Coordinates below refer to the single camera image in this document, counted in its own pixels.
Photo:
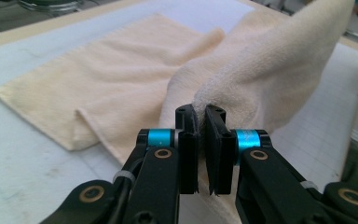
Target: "table surface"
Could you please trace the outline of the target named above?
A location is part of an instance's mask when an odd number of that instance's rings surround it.
[[[248,1],[130,0],[4,32],[0,85],[156,12],[201,32],[216,26],[227,32],[255,7],[259,5]],[[271,136],[283,156],[320,188],[339,180],[358,107],[358,45],[345,39],[340,43],[318,89]],[[39,222],[71,189],[92,179],[111,180],[119,168],[103,146],[66,151],[0,102],[0,223]],[[181,196],[180,222],[221,221],[191,195]]]

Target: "folded cloth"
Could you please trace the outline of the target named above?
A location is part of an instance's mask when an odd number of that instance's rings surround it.
[[[205,106],[216,105],[227,111],[229,129],[272,133],[289,121],[318,85],[352,6],[353,0],[318,0],[287,20],[267,11],[248,14],[213,52],[173,75],[159,126],[173,127],[173,110],[192,101],[201,129]],[[203,200],[226,223],[239,223],[234,206],[238,169],[230,196],[209,197],[203,158],[201,163]]]
[[[256,11],[223,41],[219,29],[201,35],[153,16],[10,81],[0,99],[65,148],[101,141],[122,163],[141,128],[173,128],[174,109],[190,102],[201,122],[212,104],[230,129],[271,132],[318,84],[352,5],[318,0],[290,19]],[[237,175],[231,196],[203,198],[227,223],[240,222]],[[201,193],[207,185],[202,165]]]
[[[154,15],[9,81],[0,99],[66,149],[102,140],[124,162],[139,130],[158,125],[172,74],[223,37]]]

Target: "cloth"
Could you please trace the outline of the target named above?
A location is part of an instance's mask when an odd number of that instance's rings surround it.
[[[201,123],[213,104],[229,129],[272,132],[317,86],[353,2],[318,0],[289,19],[256,11],[226,37],[154,16],[8,82],[0,99],[65,148],[101,141],[122,163],[140,129],[173,128],[174,109],[190,102]],[[226,223],[240,222],[237,175],[231,196],[210,197],[200,166],[202,198]]]

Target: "blue tape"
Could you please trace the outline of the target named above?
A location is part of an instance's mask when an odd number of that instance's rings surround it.
[[[171,145],[171,129],[150,129],[147,137],[148,147],[169,147]]]
[[[256,130],[242,130],[236,129],[237,140],[238,140],[238,158],[237,165],[241,163],[241,154],[244,150],[250,147],[260,147],[260,136]]]

